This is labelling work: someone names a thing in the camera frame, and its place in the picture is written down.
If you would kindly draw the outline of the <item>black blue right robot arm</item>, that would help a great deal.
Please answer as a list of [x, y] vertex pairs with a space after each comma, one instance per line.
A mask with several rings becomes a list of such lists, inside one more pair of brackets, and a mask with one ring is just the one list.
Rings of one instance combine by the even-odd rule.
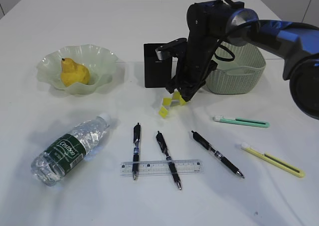
[[297, 107], [312, 118], [319, 116], [319, 29], [282, 20], [260, 20], [242, 2], [222, 1], [192, 4], [186, 14], [189, 34], [157, 49], [160, 59], [177, 58], [175, 76], [168, 92], [179, 91], [190, 101], [216, 69], [216, 50], [223, 42], [234, 46], [247, 43], [284, 60], [283, 79], [289, 81]]

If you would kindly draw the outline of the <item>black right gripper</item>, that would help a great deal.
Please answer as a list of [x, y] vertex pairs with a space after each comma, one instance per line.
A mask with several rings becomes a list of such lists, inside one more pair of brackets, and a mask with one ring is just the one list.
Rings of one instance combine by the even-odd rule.
[[198, 89], [205, 84], [205, 80], [211, 71], [216, 70], [217, 63], [210, 60], [207, 68], [204, 70], [204, 75], [201, 77], [202, 69], [195, 67], [194, 69], [186, 64], [186, 58], [178, 58], [175, 76], [168, 82], [166, 90], [173, 94], [181, 92], [181, 97], [185, 102], [189, 102], [196, 94]]

